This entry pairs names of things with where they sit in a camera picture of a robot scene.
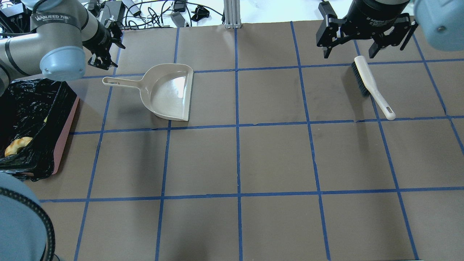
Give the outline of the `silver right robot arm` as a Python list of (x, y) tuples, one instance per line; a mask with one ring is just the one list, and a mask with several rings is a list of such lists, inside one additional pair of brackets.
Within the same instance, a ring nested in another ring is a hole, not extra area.
[(404, 10), (408, 0), (353, 0), (347, 14), (338, 18), (329, 1), (322, 0), (318, 9), (323, 21), (315, 35), (316, 45), (324, 58), (331, 50), (351, 40), (373, 40), (369, 57), (388, 46), (405, 49), (418, 27), (426, 41), (441, 51), (463, 50), (463, 1), (415, 0), (413, 15)]

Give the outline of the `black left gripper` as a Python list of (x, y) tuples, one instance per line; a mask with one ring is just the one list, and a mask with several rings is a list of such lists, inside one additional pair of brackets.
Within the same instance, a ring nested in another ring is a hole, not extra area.
[(89, 66), (95, 68), (105, 66), (106, 70), (118, 68), (118, 64), (112, 60), (109, 51), (113, 44), (125, 49), (121, 39), (123, 33), (119, 25), (120, 22), (114, 20), (107, 20), (105, 25), (98, 23), (95, 35), (89, 40), (83, 41), (83, 46), (92, 54), (87, 61)]

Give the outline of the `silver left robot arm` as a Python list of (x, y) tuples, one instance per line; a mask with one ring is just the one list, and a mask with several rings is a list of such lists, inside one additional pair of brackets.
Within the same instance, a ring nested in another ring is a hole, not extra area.
[[(52, 81), (83, 77), (86, 65), (116, 67), (109, 50), (121, 49), (117, 22), (103, 25), (78, 0), (23, 0), (30, 32), (1, 39), (1, 94), (17, 79), (42, 74)], [(1, 171), (1, 260), (58, 261), (53, 223), (22, 181)]]

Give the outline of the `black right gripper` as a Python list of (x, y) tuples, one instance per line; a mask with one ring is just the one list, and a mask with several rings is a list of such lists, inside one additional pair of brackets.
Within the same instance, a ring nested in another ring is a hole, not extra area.
[(351, 40), (373, 39), (369, 58), (388, 46), (404, 49), (419, 27), (409, 13), (404, 13), (409, 0), (353, 0), (347, 14), (338, 18), (328, 0), (322, 0), (318, 10), (323, 21), (315, 35), (316, 45), (329, 58), (335, 46)]

